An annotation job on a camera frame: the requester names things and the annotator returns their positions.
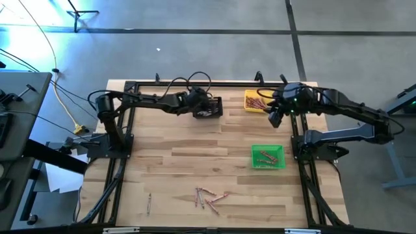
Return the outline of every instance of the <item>concrete floor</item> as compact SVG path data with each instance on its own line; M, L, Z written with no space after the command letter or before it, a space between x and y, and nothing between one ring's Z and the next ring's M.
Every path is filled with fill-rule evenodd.
M32 24L15 1L3 2L13 12L3 10L0 23ZM23 2L42 25L73 24L73 18L65 13L70 10L66 1ZM100 10L97 16L83 16L85 24L95 28L289 29L284 0L74 0L73 3L79 10ZM298 30L416 31L415 5L411 0L292 0ZM60 85L82 96L105 88L108 79L152 79L156 72L166 79L202 70L213 79L250 80L261 70L269 81L278 80L281 73L290 81L299 81L289 35L47 33L47 36L63 73ZM39 70L50 71L53 67L50 48L38 29L0 32L0 38L1 48ZM300 36L299 41L308 81L336 88L350 99L364 101L371 107L385 107L402 89L415 83L415 37ZM8 65L11 69L22 69L11 62ZM95 128L95 119L70 101L66 103L80 123ZM79 104L89 110L87 103ZM55 112L62 113L59 120L53 119ZM40 116L73 128L51 88ZM355 121L340 116L327 116L327 121L330 130L356 125ZM416 176L416 146L412 144L416 140L416 125L401 121L407 131L396 139L396 149L405 174ZM66 136L67 132L38 120L31 138L46 142L64 140ZM384 147L356 142L345 146L350 154L339 160L339 169L351 224L415 233L416 187L381 188L382 182L396 178ZM40 216L40 221L35 226L69 224L76 199L76 193L39 194L33 213ZM13 228L27 226L16 221Z

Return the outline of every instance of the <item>wooden table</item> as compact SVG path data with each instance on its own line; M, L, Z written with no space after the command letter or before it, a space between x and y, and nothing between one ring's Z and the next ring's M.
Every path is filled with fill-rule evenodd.
M124 83L110 80L107 89L122 91ZM266 114L246 112L246 89L255 88L211 88L210 92L223 100L224 115L219 119L196 120L192 114L176 116L161 110L136 110L132 130L135 143L125 171L117 226L307 227L298 165L290 143L291 121L285 117L280 127L274 129ZM140 87L145 94L161 95L165 90L166 87ZM170 93L179 91L184 91L184 87L170 89ZM308 114L307 120L310 129L327 130L324 115ZM97 132L105 132L101 124ZM253 144L283 145L286 169L252 169ZM108 159L98 159L86 172L79 219L101 196L108 163ZM324 161L317 161L316 167L322 196L348 223L337 172ZM195 208L195 187L230 194L215 204L220 216L209 207ZM146 216L149 193L151 214ZM311 203L318 220L313 198Z

